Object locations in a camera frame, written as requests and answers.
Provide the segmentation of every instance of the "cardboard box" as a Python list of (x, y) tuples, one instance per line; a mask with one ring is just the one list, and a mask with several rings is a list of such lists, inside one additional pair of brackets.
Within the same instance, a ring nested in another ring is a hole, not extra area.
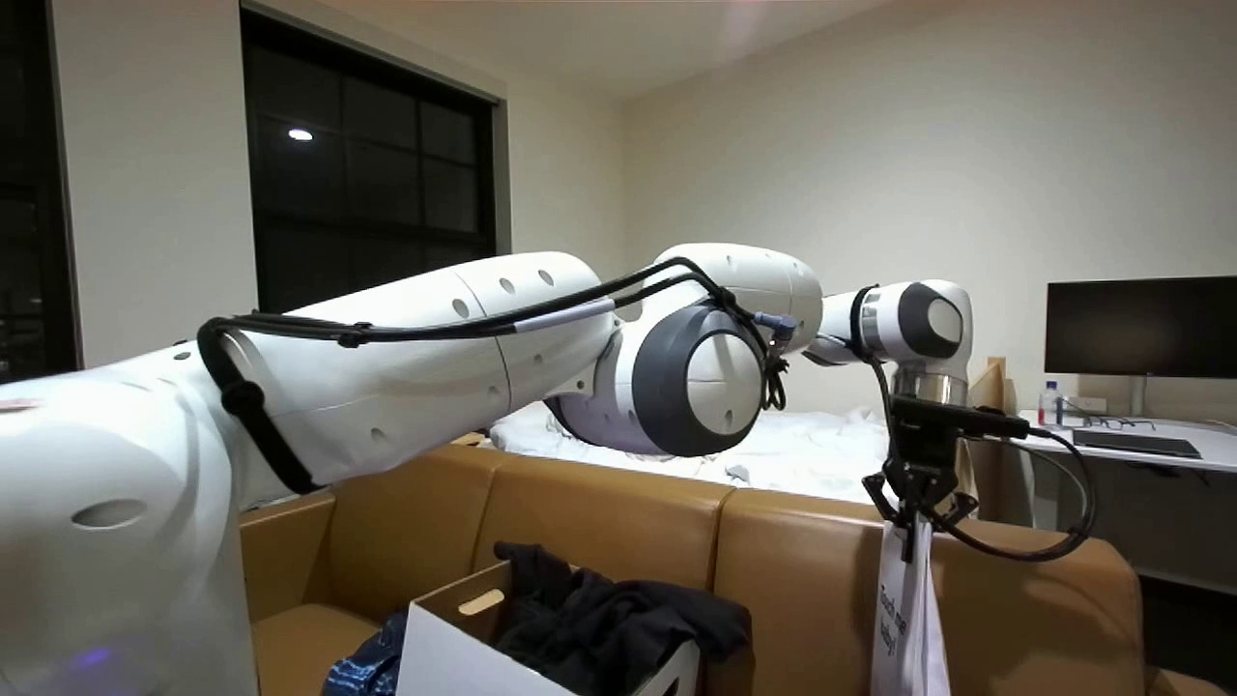
[[(399, 696), (573, 696), (536, 669), (489, 648), (503, 624), (511, 566), (445, 582), (411, 603)], [(635, 696), (693, 696), (701, 644), (684, 642)]]

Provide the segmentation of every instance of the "window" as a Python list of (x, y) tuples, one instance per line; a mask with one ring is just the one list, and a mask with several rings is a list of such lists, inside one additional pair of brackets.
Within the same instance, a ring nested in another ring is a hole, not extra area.
[(76, 367), (45, 2), (0, 0), (0, 383)]
[(494, 104), (243, 14), (259, 308), (483, 258)]

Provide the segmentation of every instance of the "wall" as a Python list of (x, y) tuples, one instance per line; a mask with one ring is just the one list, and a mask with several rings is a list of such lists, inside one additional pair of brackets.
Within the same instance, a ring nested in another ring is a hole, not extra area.
[[(511, 246), (622, 268), (619, 109), (521, 72), (469, 38), (390, 33), (353, 2), (259, 10), (505, 102)], [(55, 0), (71, 229), (83, 362), (253, 308), (238, 2)]]
[[(827, 289), (958, 277), (975, 371), (1038, 392), (1043, 283), (1237, 272), (1237, 2), (915, 0), (627, 109), (635, 256), (744, 240)], [(802, 405), (873, 405), (795, 362)], [(1234, 383), (1150, 383), (1222, 411)]]

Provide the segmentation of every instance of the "tan couch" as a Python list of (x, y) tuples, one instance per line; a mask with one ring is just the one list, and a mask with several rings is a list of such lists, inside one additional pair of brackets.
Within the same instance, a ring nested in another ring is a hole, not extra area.
[[(387, 615), (470, 568), (494, 540), (536, 540), (612, 579), (674, 579), (739, 600), (752, 644), (706, 693), (864, 693), (877, 517), (869, 508), (589, 464), (440, 447), (390, 474), (243, 517), (261, 696), (322, 693), (323, 669)], [(1043, 533), (984, 524), (1002, 546)], [(1105, 540), (1011, 566), (935, 540), (958, 696), (1216, 693), (1145, 665), (1135, 573)]]

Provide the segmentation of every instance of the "ceiling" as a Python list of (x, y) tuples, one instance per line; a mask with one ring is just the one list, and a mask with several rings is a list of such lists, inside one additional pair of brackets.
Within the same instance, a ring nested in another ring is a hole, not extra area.
[(882, 0), (340, 0), (390, 33), (485, 55), (603, 95), (639, 95), (813, 33)]

